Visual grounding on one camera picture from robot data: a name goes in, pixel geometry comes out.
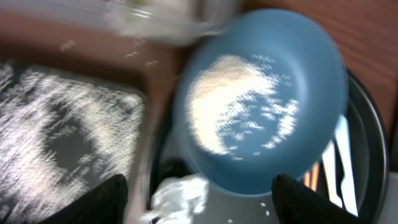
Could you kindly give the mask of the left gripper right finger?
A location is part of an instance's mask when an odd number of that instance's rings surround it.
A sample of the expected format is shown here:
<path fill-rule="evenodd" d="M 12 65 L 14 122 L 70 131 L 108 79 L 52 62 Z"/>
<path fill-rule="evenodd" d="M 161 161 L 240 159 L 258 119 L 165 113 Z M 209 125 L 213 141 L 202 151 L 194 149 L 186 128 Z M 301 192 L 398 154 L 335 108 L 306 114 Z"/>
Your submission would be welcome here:
<path fill-rule="evenodd" d="M 272 202 L 281 224 L 361 224 L 364 222 L 287 174 L 278 174 L 273 178 Z"/>

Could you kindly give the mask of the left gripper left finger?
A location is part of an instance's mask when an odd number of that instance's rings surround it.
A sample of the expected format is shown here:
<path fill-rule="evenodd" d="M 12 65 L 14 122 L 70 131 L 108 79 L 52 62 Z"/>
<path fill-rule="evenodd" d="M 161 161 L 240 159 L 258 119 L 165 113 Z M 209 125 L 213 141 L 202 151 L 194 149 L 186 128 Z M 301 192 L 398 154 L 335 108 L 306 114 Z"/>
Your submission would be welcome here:
<path fill-rule="evenodd" d="M 128 199 L 125 176 L 116 174 L 40 224 L 120 224 Z"/>

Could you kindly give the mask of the wooden chopstick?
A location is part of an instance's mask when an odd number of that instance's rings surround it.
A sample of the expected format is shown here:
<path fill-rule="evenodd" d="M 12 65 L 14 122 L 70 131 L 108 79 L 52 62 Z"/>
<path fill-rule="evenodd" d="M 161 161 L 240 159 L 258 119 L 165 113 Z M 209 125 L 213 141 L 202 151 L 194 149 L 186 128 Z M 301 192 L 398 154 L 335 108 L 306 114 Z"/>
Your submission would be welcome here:
<path fill-rule="evenodd" d="M 306 187 L 312 189 L 314 192 L 317 191 L 319 171 L 320 171 L 320 164 L 315 163 L 314 166 L 308 172 L 305 173 L 303 178 L 303 184 Z"/>

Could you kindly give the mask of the silver white napkin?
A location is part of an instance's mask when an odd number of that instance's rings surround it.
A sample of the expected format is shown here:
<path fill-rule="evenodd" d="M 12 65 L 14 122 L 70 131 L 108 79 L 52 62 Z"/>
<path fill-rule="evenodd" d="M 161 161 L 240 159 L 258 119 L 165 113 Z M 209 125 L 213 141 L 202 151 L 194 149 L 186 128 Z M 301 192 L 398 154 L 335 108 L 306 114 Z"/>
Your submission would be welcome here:
<path fill-rule="evenodd" d="M 198 175 L 164 179 L 151 197 L 150 210 L 140 221 L 157 224 L 191 224 L 206 208 L 209 181 Z"/>

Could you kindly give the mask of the dark blue plate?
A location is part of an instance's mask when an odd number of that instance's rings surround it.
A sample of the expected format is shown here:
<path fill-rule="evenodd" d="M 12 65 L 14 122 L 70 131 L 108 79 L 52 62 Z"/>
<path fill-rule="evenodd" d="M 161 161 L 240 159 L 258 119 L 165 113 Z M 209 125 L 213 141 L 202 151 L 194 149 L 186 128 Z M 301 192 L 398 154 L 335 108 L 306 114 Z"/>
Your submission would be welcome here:
<path fill-rule="evenodd" d="M 348 106 L 334 40 L 285 9 L 241 14 L 185 67 L 173 131 L 189 169 L 229 194 L 260 197 L 320 160 Z"/>

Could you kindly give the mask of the white plastic knife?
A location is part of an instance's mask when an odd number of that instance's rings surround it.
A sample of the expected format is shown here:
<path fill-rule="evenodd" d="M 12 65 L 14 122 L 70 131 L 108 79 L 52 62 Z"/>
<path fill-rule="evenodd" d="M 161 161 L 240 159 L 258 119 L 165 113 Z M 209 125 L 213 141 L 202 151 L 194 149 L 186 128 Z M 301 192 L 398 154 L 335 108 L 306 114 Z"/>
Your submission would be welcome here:
<path fill-rule="evenodd" d="M 326 185 L 328 189 L 329 200 L 338 207 L 343 206 L 340 196 L 336 189 L 336 167 L 335 167 L 335 145 L 330 141 L 322 155 Z"/>

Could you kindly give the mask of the light blue plastic knife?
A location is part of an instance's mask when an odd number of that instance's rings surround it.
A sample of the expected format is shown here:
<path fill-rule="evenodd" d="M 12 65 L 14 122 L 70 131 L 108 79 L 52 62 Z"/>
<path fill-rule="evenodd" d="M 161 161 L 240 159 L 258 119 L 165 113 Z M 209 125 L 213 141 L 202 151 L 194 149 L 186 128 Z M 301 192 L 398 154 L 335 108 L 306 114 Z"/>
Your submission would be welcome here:
<path fill-rule="evenodd" d="M 340 115 L 335 129 L 335 139 L 343 167 L 343 178 L 341 180 L 341 194 L 345 209 L 354 216 L 358 216 L 355 196 L 355 184 L 353 179 L 353 168 L 351 161 L 351 146 L 349 138 L 348 120 Z"/>

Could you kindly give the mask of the clear plastic bin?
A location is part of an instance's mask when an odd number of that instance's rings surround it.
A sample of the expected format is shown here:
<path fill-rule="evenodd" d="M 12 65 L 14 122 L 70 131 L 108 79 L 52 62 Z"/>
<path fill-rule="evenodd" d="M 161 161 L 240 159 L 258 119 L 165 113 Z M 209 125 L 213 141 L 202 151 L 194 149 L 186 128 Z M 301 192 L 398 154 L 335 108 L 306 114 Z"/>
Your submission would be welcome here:
<path fill-rule="evenodd" d="M 1 0 L 2 10 L 177 46 L 221 33 L 241 5 L 237 0 Z"/>

